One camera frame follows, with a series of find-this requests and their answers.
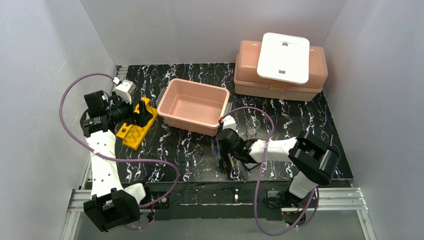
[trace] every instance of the white lid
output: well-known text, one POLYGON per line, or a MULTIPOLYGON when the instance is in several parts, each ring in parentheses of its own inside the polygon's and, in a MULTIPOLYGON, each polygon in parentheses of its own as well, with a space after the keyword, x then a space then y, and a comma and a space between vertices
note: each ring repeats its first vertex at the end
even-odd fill
POLYGON ((298 36, 265 33, 257 74, 266 79, 305 84, 309 79, 309 40, 298 36))

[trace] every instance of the marble pattern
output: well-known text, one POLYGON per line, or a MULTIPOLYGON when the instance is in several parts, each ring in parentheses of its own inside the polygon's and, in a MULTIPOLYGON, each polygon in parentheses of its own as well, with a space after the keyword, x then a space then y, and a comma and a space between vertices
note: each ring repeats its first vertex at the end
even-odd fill
MULTIPOLYGON (((234 92, 234 63, 172 64, 172 65, 133 65, 128 68, 127 79, 137 86, 133 99, 141 96, 150 98, 153 105, 161 89, 166 88, 174 78, 196 81, 227 88, 230 91, 229 102, 232 108, 254 106, 264 110, 273 119, 276 130, 273 140, 288 139, 297 136, 300 131, 312 131, 323 140, 333 143, 341 152, 341 159, 334 173, 334 179, 352 179, 352 172, 346 159, 336 127, 330 114, 324 94, 319 93, 311 102, 287 101, 246 95, 234 92)), ((240 110, 232 114, 237 122, 237 131, 246 132, 246 121, 252 116, 260 120, 259 137, 265 139, 270 131, 267 119, 251 110, 240 110)), ((123 146, 117 139, 116 157, 126 159, 160 159, 174 163, 180 172, 180 181, 216 182, 216 181, 255 181, 259 167, 247 171, 235 161, 233 170, 227 160, 212 155, 211 137, 199 133, 168 126, 158 116, 153 127, 147 133, 138 150, 123 146)), ((171 182, 176 173, 164 164, 119 163, 118 173, 122 182, 130 183, 144 180, 148 182, 171 182)), ((266 162, 262 170, 263 180, 288 181, 298 170, 287 162, 266 162)))

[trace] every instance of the clear glass cup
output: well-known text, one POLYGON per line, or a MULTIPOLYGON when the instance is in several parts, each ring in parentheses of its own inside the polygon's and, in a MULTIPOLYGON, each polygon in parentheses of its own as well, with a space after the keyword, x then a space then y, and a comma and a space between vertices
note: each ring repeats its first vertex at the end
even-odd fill
POLYGON ((261 122, 255 117, 252 117, 251 119, 246 121, 246 125, 247 125, 247 129, 246 129, 247 139, 257 139, 258 129, 261 126, 261 122))

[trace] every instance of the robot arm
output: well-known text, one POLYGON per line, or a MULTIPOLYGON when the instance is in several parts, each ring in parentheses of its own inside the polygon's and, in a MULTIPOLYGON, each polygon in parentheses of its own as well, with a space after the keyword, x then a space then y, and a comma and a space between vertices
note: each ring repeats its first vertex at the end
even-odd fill
MULTIPOLYGON (((243 140, 235 131, 235 121, 227 116, 216 139, 224 153, 230 153, 244 164, 262 161, 265 141, 243 140)), ((283 205, 297 206, 317 185, 329 185, 339 162, 339 152, 311 132, 303 131, 298 137, 269 141, 265 161, 292 162, 300 173, 281 193, 283 205)))
MULTIPOLYGON (((135 122, 131 94, 132 82, 124 80, 107 99, 103 91, 84 96, 88 106, 81 118, 81 128, 88 145, 96 153, 115 158, 115 125, 121 121, 135 122)), ((84 212, 102 232, 138 221, 139 204, 146 196, 142 183, 123 188, 118 176, 117 163, 91 153, 91 200, 84 202, 84 212)))

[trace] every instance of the gray wall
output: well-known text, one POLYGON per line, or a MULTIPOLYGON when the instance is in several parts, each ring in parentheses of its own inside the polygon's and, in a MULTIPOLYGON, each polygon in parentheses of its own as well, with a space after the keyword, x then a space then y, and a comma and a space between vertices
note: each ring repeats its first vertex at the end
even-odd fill
POLYGON ((267 32, 321 46, 346 0, 81 0, 116 65, 235 62, 267 32))
MULTIPOLYGON (((59 101, 77 77, 115 67, 79 0, 1 1, 0 66, 1 239, 57 240, 89 159, 63 130, 59 101)), ((83 94, 98 89, 110 81, 88 79, 66 101, 79 137, 83 94)))
POLYGON ((424 1, 348 0, 324 92, 379 239, 423 239, 424 1))

